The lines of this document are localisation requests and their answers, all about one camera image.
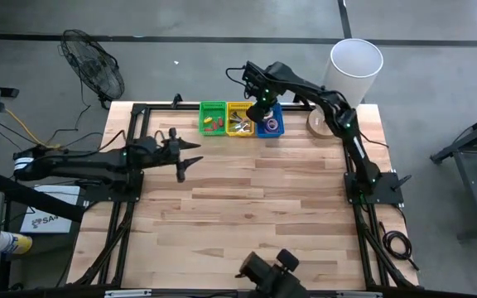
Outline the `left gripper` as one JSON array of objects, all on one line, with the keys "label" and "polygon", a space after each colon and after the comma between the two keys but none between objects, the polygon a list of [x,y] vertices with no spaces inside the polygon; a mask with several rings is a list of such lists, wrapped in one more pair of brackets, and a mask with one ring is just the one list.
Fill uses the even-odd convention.
[{"label": "left gripper", "polygon": [[157,150],[157,161],[155,166],[176,166],[176,179],[182,183],[186,179],[185,171],[189,166],[192,166],[197,161],[202,159],[202,156],[186,158],[181,161],[181,150],[195,149],[200,147],[200,144],[187,142],[177,137],[177,132],[174,127],[169,129],[168,138],[165,138],[161,130],[155,132],[155,136],[161,136],[162,146]]}]

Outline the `yellow plastic basket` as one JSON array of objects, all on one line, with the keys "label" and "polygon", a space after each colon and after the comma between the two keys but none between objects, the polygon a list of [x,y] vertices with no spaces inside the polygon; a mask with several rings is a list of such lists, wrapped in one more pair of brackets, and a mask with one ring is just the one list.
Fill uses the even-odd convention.
[{"label": "yellow plastic basket", "polygon": [[[251,137],[255,131],[255,123],[246,116],[246,110],[253,104],[251,102],[227,102],[226,111],[226,133],[230,137]],[[250,126],[250,133],[232,132],[232,126],[236,123],[230,122],[229,117],[232,112],[236,112],[243,121],[241,123],[247,123]]]}]

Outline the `blue plastic basket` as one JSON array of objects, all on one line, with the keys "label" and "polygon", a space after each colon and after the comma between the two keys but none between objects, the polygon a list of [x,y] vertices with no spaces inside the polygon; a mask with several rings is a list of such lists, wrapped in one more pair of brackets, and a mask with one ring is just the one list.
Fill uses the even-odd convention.
[{"label": "blue plastic basket", "polygon": [[275,106],[273,107],[272,111],[273,111],[272,118],[275,118],[279,122],[278,133],[266,133],[265,132],[265,127],[264,127],[264,121],[266,120],[265,119],[261,123],[256,124],[257,137],[260,137],[260,138],[280,137],[285,132],[281,105],[279,103],[276,103]]}]

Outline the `green plastic basket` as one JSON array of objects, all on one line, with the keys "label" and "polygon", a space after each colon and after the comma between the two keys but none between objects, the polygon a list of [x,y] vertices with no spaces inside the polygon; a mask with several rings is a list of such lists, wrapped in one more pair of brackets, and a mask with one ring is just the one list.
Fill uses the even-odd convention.
[{"label": "green plastic basket", "polygon": [[[223,136],[226,134],[226,111],[227,111],[227,104],[225,101],[204,101],[200,103],[199,109],[199,132],[203,136]],[[215,129],[214,132],[204,132],[205,128],[212,127],[213,128],[213,121],[210,123],[204,123],[205,118],[211,117],[213,121],[216,121],[218,124],[218,119],[222,118],[224,120],[224,126],[220,127],[218,124],[218,128]]]}]

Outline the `white shade table lamp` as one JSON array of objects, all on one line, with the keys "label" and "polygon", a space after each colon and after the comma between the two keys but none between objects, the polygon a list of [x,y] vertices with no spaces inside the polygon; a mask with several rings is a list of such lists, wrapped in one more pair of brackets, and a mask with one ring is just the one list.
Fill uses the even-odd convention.
[{"label": "white shade table lamp", "polygon": [[336,43],[325,64],[320,86],[341,92],[357,108],[383,68],[383,54],[369,41],[344,39]]}]

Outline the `black floor fan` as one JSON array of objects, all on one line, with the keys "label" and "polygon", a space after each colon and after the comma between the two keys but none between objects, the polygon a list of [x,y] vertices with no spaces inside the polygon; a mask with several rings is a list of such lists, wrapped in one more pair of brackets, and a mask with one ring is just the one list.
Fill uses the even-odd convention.
[{"label": "black floor fan", "polygon": [[80,81],[98,96],[101,107],[109,110],[125,91],[118,60],[90,35],[78,29],[65,30],[60,40],[61,54]]}]

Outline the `black device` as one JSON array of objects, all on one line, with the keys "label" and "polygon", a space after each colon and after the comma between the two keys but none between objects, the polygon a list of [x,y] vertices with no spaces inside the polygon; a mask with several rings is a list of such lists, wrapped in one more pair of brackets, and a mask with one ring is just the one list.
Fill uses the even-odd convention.
[{"label": "black device", "polygon": [[292,274],[300,261],[286,249],[282,249],[276,259],[279,263],[270,265],[255,252],[246,256],[235,278],[247,277],[255,285],[248,298],[311,298]]}]

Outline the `white printed box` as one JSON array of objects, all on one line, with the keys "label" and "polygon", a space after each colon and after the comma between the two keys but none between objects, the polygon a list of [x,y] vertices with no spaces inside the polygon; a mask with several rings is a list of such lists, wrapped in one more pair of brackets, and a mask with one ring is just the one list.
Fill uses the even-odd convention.
[{"label": "white printed box", "polygon": [[[35,187],[35,190],[72,205],[77,204],[80,195],[80,187],[78,186],[38,185]],[[71,221],[69,219],[63,219],[58,215],[28,207],[22,221],[20,233],[68,233],[70,226]]]}]

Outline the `black diagonal beam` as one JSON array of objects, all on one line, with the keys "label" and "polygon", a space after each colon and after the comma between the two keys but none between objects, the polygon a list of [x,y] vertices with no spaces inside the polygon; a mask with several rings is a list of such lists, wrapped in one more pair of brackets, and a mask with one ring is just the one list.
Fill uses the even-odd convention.
[{"label": "black diagonal beam", "polygon": [[21,185],[10,178],[0,175],[0,192],[10,201],[24,204],[49,214],[80,223],[85,209],[66,203],[51,195]]}]

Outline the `yellow and white spray can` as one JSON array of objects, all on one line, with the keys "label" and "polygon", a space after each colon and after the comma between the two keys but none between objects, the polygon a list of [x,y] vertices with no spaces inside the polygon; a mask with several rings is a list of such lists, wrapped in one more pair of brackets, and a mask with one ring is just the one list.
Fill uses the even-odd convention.
[{"label": "yellow and white spray can", "polygon": [[31,249],[32,238],[19,233],[0,233],[0,252],[6,254],[24,254]]}]

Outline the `black aluminium table frame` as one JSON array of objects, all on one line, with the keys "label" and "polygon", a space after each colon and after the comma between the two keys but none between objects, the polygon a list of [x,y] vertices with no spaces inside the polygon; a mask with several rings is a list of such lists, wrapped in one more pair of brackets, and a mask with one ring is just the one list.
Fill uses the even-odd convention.
[{"label": "black aluminium table frame", "polygon": [[84,274],[129,211],[128,234],[99,277],[124,288],[243,289],[243,259],[255,252],[271,261],[282,249],[299,259],[296,276],[311,290],[362,290],[366,275],[384,281],[384,266],[357,235],[341,142],[312,136],[309,112],[284,103],[280,137],[207,137],[198,129],[196,102],[114,103],[105,145],[118,147],[120,130],[138,136],[175,128],[194,143],[183,157],[195,164],[184,182],[172,166],[147,170],[136,203],[104,201],[88,211],[69,280]]}]

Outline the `silver metal bracket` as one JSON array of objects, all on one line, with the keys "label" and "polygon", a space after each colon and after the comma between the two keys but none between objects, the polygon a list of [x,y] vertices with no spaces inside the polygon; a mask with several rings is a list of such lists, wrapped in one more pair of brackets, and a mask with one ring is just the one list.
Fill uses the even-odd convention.
[{"label": "silver metal bracket", "polygon": [[149,298],[152,297],[150,289],[129,289],[105,291],[104,298]]},{"label": "silver metal bracket", "polygon": [[337,291],[336,298],[383,298],[380,292],[372,291]]}]

